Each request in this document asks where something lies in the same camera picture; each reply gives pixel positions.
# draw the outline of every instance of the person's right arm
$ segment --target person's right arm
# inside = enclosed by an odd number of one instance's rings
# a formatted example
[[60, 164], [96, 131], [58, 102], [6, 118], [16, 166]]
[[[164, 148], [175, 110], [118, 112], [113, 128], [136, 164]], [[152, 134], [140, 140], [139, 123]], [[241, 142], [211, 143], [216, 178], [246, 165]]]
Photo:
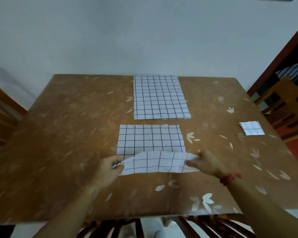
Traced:
[[[209, 151], [200, 152], [199, 156], [198, 160], [188, 160], [186, 164], [219, 180], [230, 174]], [[258, 238], [298, 238], [298, 219], [278, 207], [264, 194], [239, 178], [235, 178], [226, 187]]]

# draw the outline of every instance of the person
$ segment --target person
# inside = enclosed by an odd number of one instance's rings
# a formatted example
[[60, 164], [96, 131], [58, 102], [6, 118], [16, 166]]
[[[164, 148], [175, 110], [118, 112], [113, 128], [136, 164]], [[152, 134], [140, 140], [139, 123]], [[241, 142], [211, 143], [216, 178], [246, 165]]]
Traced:
[[[219, 180], [225, 180], [226, 187], [258, 238], [298, 238], [297, 218], [252, 189], [238, 176], [231, 176], [232, 173], [211, 152], [200, 152], [198, 156], [196, 160], [187, 160], [186, 164]], [[112, 165], [122, 160], [120, 156], [99, 160], [90, 184], [83, 187], [73, 201], [48, 221], [33, 238], [75, 238], [100, 190], [112, 184], [122, 172], [124, 166], [121, 164], [112, 168]]]

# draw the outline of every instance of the person's left hand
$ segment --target person's left hand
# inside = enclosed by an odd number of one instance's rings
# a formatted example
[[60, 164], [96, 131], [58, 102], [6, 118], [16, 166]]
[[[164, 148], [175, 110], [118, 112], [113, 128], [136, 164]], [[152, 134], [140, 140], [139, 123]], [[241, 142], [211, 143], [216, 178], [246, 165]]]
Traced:
[[123, 164], [118, 165], [115, 169], [112, 168], [114, 164], [121, 161], [123, 158], [120, 156], [110, 156], [99, 160], [95, 175], [91, 180], [91, 186], [98, 189], [110, 186], [125, 168]]

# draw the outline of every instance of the white wall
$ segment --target white wall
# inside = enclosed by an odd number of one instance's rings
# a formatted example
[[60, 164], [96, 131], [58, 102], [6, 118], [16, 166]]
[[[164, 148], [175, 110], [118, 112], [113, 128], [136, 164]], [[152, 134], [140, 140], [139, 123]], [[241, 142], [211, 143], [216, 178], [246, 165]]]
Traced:
[[298, 30], [298, 0], [0, 0], [0, 87], [29, 108], [53, 74], [236, 77]]

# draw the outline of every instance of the brown wooden chair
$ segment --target brown wooden chair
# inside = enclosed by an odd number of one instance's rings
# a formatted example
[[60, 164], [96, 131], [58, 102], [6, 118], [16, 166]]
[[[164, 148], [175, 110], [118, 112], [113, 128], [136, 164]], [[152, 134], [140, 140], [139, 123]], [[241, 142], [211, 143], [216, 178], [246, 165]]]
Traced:
[[282, 127], [292, 128], [292, 132], [282, 135], [285, 142], [298, 139], [298, 86], [290, 77], [281, 79], [258, 99], [255, 104], [260, 104], [272, 94], [277, 94], [280, 99], [262, 111], [267, 120], [275, 129]]
[[[210, 215], [210, 216], [169, 216], [163, 219], [164, 225], [168, 221], [175, 221], [186, 238], [199, 238], [199, 234], [192, 228], [187, 221], [192, 221], [197, 224], [210, 238], [256, 238], [253, 232], [238, 225], [232, 220], [247, 224], [242, 214], [227, 214], [227, 215]], [[84, 228], [77, 238], [85, 237], [92, 231], [90, 238], [106, 238], [112, 228], [114, 228], [111, 238], [117, 238], [122, 226], [135, 222], [136, 237], [144, 238], [143, 229], [140, 219], [130, 220], [105, 220], [103, 222], [93, 221], [90, 225]]]
[[0, 89], [0, 149], [26, 113], [23, 107]]

